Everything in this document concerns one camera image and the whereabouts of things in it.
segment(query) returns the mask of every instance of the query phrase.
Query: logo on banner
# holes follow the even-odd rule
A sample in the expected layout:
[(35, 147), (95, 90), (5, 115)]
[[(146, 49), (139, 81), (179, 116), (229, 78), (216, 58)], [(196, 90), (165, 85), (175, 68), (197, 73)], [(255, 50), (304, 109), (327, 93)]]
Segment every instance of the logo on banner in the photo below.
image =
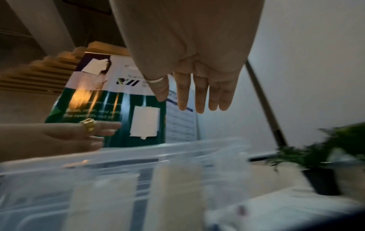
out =
[(139, 83), (139, 80), (132, 80), (132, 79), (124, 79), (124, 78), (118, 78), (117, 84), (121, 85), (128, 85), (128, 86), (136, 86), (137, 83)]

